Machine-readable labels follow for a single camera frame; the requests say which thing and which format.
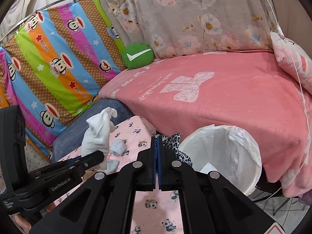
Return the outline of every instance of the purple stripe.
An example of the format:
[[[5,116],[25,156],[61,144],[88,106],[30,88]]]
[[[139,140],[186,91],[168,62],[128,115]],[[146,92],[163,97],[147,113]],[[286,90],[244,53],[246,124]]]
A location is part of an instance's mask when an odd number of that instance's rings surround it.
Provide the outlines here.
[[[58,11],[60,13],[60,16],[63,20],[64,25],[67,27],[68,20],[69,19],[74,19],[73,14],[71,13],[69,9],[69,5],[65,4],[63,6],[58,7]],[[92,62],[96,65],[96,67],[99,69],[99,71],[102,73],[104,77],[106,77],[108,80],[113,79],[117,74],[115,71],[112,69],[110,73],[105,73],[99,68],[99,61],[96,56],[95,51],[93,50],[93,47],[90,45],[89,41],[85,37],[84,33],[78,29],[78,32],[74,32],[70,29],[68,29],[69,32],[71,33],[71,36],[73,37],[77,48],[79,51],[83,52],[84,54],[88,55]]]
[[[2,50],[0,52],[0,62],[4,68],[4,72],[6,75],[5,84],[7,86],[7,93],[9,95],[10,100],[14,105],[19,105],[23,116],[25,118],[26,123],[43,139],[47,142],[49,146],[52,147],[54,140],[57,138],[55,135],[50,133],[46,127],[41,124],[35,116],[24,106],[23,102],[16,96],[12,84],[10,83],[10,76],[7,67],[7,62],[5,60],[5,51]]]

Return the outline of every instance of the blue cushion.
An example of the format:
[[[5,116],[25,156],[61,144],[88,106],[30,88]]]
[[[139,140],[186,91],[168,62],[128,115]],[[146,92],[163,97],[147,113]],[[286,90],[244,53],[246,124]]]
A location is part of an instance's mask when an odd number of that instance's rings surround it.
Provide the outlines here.
[[[117,110],[118,117],[112,118],[111,121],[117,125],[133,116],[129,108],[118,100],[100,99],[83,114],[81,114],[66,130],[55,139],[53,143],[52,163],[57,162],[73,150],[81,146],[83,136],[89,128],[86,120],[93,115],[100,113],[106,107]]]

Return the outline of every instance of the plastic bag liner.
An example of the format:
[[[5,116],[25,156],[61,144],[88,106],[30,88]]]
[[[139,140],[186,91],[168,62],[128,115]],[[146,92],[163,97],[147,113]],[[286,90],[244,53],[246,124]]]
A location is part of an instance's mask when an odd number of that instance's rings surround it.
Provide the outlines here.
[[[197,129],[180,144],[193,168],[201,171],[210,163],[245,195],[250,195],[259,181],[262,163],[254,138],[235,126],[210,125]]]

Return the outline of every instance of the green cushion with checkmark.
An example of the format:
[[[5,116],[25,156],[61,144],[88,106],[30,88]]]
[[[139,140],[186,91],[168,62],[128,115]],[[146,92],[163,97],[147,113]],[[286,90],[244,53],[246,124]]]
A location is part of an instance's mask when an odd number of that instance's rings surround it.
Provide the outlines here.
[[[132,44],[125,47],[122,60],[128,69],[141,68],[153,62],[152,49],[144,44]]]

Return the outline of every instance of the leopard print fabric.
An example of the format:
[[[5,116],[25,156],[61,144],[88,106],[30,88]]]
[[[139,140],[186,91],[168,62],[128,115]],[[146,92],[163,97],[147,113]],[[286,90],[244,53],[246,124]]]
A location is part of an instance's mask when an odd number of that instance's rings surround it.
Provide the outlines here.
[[[168,149],[172,149],[175,151],[177,159],[183,163],[187,163],[190,166],[193,166],[192,160],[191,158],[183,153],[182,151],[179,151],[179,145],[180,145],[180,141],[181,141],[181,134],[177,133],[174,134],[170,137],[162,135],[163,137],[163,146],[168,148]]]

